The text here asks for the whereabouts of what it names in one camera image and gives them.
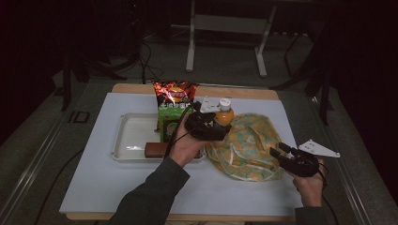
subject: white bottle cap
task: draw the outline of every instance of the white bottle cap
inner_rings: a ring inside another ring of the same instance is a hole
[[[229,111],[231,109],[231,100],[228,98],[221,98],[219,107],[221,111]]]

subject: orange bottle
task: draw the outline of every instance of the orange bottle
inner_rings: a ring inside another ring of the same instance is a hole
[[[231,100],[228,98],[221,98],[219,107],[220,111],[216,112],[214,121],[221,126],[228,126],[234,119],[234,110],[231,108]]]

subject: plastic tray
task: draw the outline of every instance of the plastic tray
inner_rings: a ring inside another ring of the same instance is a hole
[[[162,160],[159,157],[145,157],[146,143],[158,143],[160,133],[155,132],[158,124],[157,113],[126,113],[121,115],[112,156],[119,161]],[[205,156],[201,150],[201,159]]]

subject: dark background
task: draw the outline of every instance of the dark background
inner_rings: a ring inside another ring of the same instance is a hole
[[[223,5],[219,5],[218,12],[222,13],[220,8],[225,15],[250,11],[242,10],[237,2],[220,1]],[[212,4],[204,1],[197,11],[209,10]],[[168,38],[171,23],[189,24],[189,7],[187,0],[3,1],[0,143],[54,91],[51,78],[62,68],[62,56],[67,51],[84,53],[102,62],[109,62],[110,55],[131,57],[139,51],[144,27]],[[251,16],[264,17],[268,12],[261,8],[252,8]],[[332,7],[322,11],[333,12]],[[303,21],[325,19],[323,15],[312,7],[282,5],[272,30],[301,33],[305,31]],[[318,40],[319,51],[313,55],[315,67],[331,68],[331,84],[338,89],[396,202],[397,15],[397,5],[388,1],[360,1],[354,7],[339,9],[332,14],[330,30]],[[128,38],[135,41],[124,41],[126,34],[135,36]]]

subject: sleeve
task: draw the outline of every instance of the sleeve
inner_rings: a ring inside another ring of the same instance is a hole
[[[328,224],[325,211],[322,207],[302,207],[296,210],[297,225]]]
[[[175,196],[190,176],[170,158],[150,174],[145,182],[124,196],[110,225],[164,225]]]

